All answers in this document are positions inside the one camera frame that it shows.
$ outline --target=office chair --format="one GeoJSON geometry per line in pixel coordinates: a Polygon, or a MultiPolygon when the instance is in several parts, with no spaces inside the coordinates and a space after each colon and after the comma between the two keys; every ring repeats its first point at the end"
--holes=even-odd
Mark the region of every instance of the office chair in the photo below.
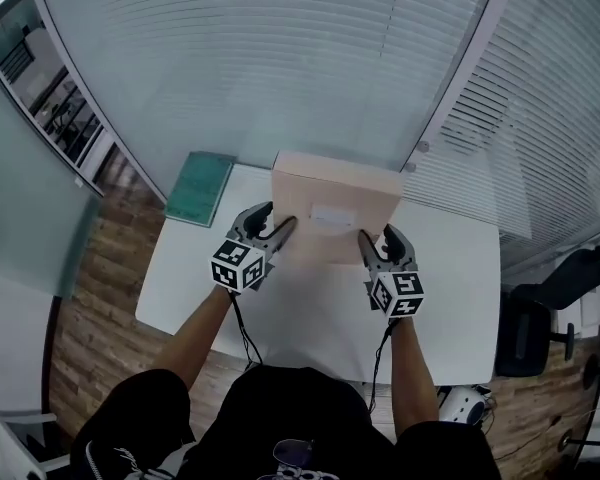
{"type": "Polygon", "coordinates": [[[517,286],[500,299],[495,373],[534,377],[546,366],[551,341],[565,344],[565,361],[573,356],[574,327],[551,332],[551,310],[562,310],[600,286],[600,246],[579,249],[540,284],[517,286]]]}

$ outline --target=wooden floor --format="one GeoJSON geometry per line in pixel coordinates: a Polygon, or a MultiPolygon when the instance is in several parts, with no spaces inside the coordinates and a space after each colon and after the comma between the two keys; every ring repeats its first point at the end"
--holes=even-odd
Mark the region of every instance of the wooden floor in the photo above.
{"type": "MultiPolygon", "coordinates": [[[[99,185],[105,198],[73,298],[60,309],[52,352],[51,409],[70,436],[76,435],[118,382],[146,369],[169,338],[134,317],[164,221],[162,204],[118,152],[99,185]]],[[[545,478],[545,471],[560,461],[556,450],[560,436],[570,428],[576,435],[583,432],[596,389],[583,392],[581,375],[593,352],[600,354],[600,338],[578,342],[569,362],[563,360],[563,347],[555,346],[542,376],[491,382],[497,409],[493,426],[487,421],[484,430],[504,478],[545,478]],[[561,421],[549,428],[556,416],[561,421]]],[[[210,354],[190,393],[191,425],[198,438],[214,421],[244,367],[241,360],[210,354]]],[[[380,386],[373,420],[381,432],[395,439],[389,391],[388,386],[380,386]]],[[[568,451],[575,453],[575,447],[568,451]]]]}

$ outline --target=white blinds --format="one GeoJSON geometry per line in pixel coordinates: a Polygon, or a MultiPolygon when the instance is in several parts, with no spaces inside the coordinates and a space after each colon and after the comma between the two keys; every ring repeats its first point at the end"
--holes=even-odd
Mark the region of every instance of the white blinds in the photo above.
{"type": "Polygon", "coordinates": [[[400,169],[485,0],[45,0],[108,120],[166,194],[191,150],[400,169]]]}
{"type": "Polygon", "coordinates": [[[505,268],[600,231],[600,0],[509,0],[406,196],[498,224],[505,268]]]}

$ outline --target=white label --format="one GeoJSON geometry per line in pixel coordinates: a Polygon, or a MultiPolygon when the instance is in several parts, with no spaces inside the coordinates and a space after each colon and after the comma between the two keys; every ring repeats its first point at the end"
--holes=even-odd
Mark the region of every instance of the white label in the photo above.
{"type": "Polygon", "coordinates": [[[335,206],[314,204],[311,207],[311,221],[331,231],[346,233],[354,228],[356,212],[335,206]]]}

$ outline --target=green notebook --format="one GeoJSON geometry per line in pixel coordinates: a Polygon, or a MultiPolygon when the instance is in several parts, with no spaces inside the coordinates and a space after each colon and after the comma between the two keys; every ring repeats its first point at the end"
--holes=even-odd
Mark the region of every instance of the green notebook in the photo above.
{"type": "Polygon", "coordinates": [[[211,227],[232,167],[233,158],[229,156],[189,153],[167,201],[165,215],[211,227]]]}

